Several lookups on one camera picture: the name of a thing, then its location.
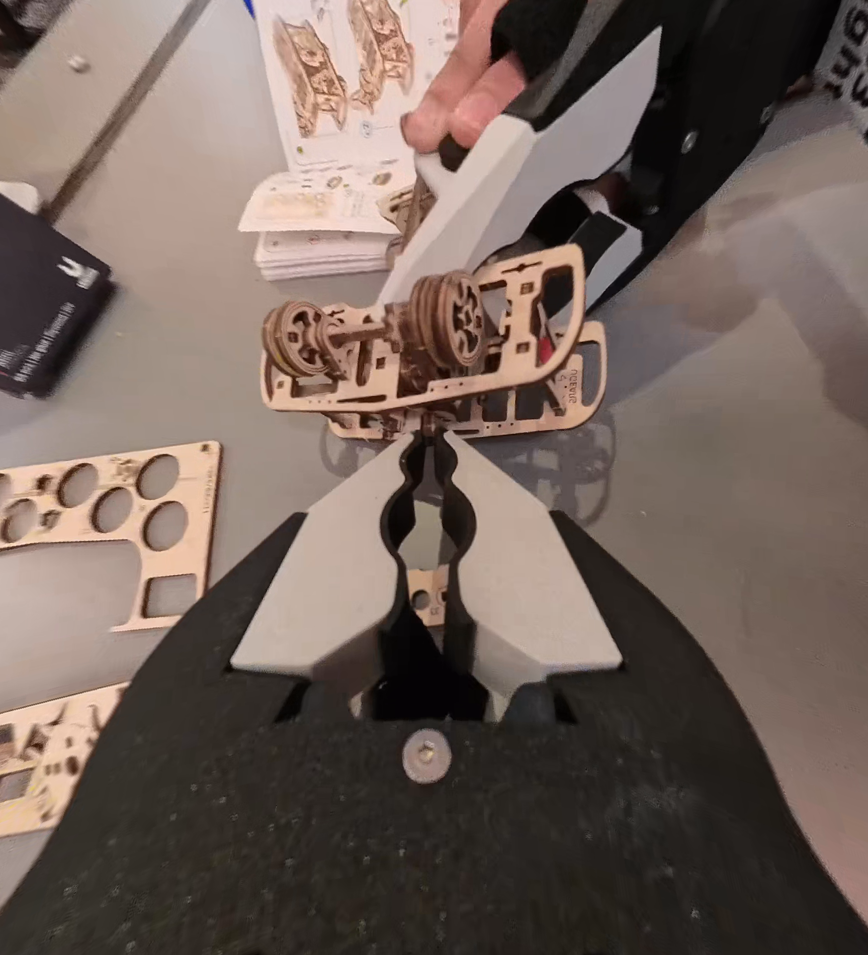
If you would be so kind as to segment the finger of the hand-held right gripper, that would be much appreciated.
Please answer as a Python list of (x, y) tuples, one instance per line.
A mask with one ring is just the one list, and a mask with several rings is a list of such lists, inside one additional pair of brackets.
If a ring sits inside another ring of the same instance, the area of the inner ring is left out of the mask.
[(608, 289), (638, 258), (642, 234), (614, 215), (596, 190), (564, 190), (558, 197), (563, 213), (555, 245), (576, 245), (583, 254), (586, 313), (608, 295)]
[(655, 89), (660, 42), (655, 29), (544, 130), (499, 115), (454, 172), (435, 154), (416, 154), (418, 177), (436, 199), (376, 303), (405, 302), (422, 277), (476, 269), (518, 241), (557, 192), (618, 163)]

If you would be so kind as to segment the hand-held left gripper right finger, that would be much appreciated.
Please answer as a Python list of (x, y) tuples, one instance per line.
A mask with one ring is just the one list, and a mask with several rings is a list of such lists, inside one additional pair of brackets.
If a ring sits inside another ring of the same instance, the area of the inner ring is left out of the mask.
[(612, 672), (622, 654), (554, 515), (463, 438), (440, 438), (449, 564), (443, 648), (501, 714), (550, 676)]

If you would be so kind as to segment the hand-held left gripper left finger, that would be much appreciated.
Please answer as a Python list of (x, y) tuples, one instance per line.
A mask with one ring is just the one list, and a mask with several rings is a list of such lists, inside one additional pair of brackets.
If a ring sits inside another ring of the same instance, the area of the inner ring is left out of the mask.
[(409, 605), (400, 547), (413, 530), (416, 436), (397, 439), (303, 516), (231, 670), (318, 687), (363, 716), (382, 635)]

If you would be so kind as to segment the wooden biplane model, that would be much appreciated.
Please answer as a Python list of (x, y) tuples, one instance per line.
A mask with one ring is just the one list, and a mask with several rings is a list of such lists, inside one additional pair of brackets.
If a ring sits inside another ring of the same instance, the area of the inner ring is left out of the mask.
[(287, 302), (262, 325), (262, 401), (362, 440), (579, 428), (603, 402), (608, 366), (586, 280), (569, 244), (423, 277), (394, 304)]

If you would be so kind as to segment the grey desk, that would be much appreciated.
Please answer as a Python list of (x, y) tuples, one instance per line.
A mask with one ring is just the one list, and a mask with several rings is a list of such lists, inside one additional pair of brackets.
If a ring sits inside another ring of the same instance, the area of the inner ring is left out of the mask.
[[(51, 400), (0, 393), (0, 469), (220, 442), (214, 578), (371, 451), (261, 404), (280, 295), (380, 285), (261, 280), (237, 221), (281, 164), (254, 23), (210, 2), (57, 221), (111, 307)], [(868, 145), (838, 104), (786, 105), (603, 321), (595, 418), (478, 448), (702, 642), (868, 921)]]

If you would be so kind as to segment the person's right hand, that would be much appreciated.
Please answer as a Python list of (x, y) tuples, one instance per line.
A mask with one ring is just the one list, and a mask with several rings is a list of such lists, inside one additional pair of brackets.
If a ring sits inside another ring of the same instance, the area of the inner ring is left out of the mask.
[(492, 59), (491, 34), (505, 1), (462, 1), (460, 33), (421, 102), (401, 119), (404, 142), (418, 154), (438, 150), (445, 137), (472, 148), (526, 86), (515, 53)]

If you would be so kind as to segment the small wooden offcut piece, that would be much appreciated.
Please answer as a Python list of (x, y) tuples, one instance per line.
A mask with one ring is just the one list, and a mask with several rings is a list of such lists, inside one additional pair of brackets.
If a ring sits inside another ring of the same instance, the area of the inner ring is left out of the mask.
[(429, 629), (442, 627), (446, 617), (449, 568), (407, 571), (408, 596), (421, 622)]

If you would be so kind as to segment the wooden sheet with round holes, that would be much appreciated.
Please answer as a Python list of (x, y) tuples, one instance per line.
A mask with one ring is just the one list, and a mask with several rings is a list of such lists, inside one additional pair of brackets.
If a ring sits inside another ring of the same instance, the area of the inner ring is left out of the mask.
[(112, 633), (167, 629), (155, 615), (159, 580), (190, 578), (206, 592), (223, 450), (203, 439), (174, 446), (0, 468), (0, 553), (34, 546), (128, 543), (140, 573), (125, 622)]

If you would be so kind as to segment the white instruction booklet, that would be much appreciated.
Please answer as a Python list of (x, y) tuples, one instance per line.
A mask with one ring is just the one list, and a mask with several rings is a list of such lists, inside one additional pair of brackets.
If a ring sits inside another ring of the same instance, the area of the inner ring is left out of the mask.
[(249, 2), (287, 169), (238, 229), (271, 283), (390, 269), (415, 183), (401, 118), (445, 65), (454, 1)]

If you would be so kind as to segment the wooden punched-out part sheet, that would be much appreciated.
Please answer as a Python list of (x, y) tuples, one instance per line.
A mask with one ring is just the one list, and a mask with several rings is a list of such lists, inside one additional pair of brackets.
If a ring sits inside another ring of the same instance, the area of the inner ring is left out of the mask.
[(53, 829), (129, 682), (0, 712), (0, 840)]

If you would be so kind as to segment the black biplane product box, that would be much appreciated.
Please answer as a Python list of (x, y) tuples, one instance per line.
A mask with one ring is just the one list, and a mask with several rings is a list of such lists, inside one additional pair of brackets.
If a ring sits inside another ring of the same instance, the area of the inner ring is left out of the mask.
[(108, 264), (0, 192), (0, 392), (50, 396), (113, 291)]

